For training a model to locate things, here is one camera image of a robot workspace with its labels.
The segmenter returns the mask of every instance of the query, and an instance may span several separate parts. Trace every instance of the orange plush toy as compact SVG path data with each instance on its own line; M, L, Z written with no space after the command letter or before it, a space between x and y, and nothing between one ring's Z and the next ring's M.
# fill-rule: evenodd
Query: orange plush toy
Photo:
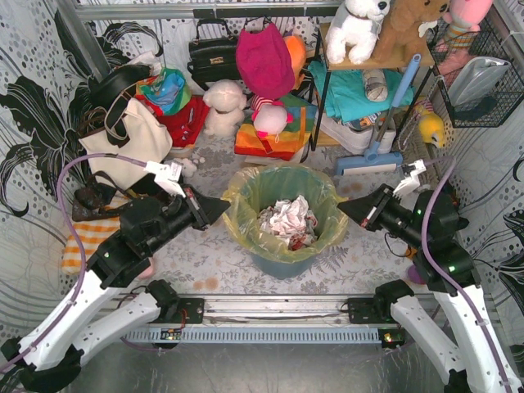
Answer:
M305 64L305 44L302 38L296 35L288 35L284 37L284 43L286 43L289 56L291 56L291 68L295 75L295 85L293 90L300 87L300 84L304 80L304 74L300 74Z
M426 32L448 11L449 0L396 0L382 24L373 59L385 61L396 44L404 45L404 59L410 61L426 46Z

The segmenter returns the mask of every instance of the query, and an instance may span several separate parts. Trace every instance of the white label tag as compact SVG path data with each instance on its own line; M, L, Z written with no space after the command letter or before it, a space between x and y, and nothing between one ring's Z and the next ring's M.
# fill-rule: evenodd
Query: white label tag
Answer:
M438 20L434 20L433 22L422 23L418 27L418 37L422 38L429 29L433 29L437 24L438 24Z

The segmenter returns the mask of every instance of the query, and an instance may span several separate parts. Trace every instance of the black wire basket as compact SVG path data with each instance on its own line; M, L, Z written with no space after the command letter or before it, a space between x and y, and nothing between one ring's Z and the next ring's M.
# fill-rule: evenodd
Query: black wire basket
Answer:
M465 33L455 38L445 37L447 26L443 20L440 20L435 34L433 36L429 34L428 38L431 42L428 42L428 45L436 65L433 67L433 72L436 76L443 77L439 82L439 88L453 127L456 129L499 127L524 99L524 82L521 76L487 20L481 22L481 31L478 33ZM463 69L464 59L469 59L469 56L496 57L508 61L510 66L496 85L489 92L485 92L483 97L453 106L449 99L448 88ZM462 66L454 69L450 64ZM445 73L441 74L440 68L444 70L445 67Z

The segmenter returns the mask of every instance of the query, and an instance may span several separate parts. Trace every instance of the brown teddy bear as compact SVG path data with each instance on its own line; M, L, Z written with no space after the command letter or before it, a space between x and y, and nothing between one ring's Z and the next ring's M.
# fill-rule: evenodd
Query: brown teddy bear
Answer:
M449 0L396 0L393 11L382 23L382 31L373 51L373 59L385 61L396 44L404 45L404 59L422 53L426 31L448 11Z

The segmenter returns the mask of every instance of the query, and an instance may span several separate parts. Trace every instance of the white plush dog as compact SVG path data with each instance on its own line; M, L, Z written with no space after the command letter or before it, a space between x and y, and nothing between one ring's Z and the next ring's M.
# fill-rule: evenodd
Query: white plush dog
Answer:
M238 123L244 120L247 98L232 80L223 79L204 93L204 103L211 108L206 117L204 133L232 137Z
M382 20L390 10L390 0L345 0L337 10L327 32L327 59L342 63L346 44L353 64L366 61L375 48Z

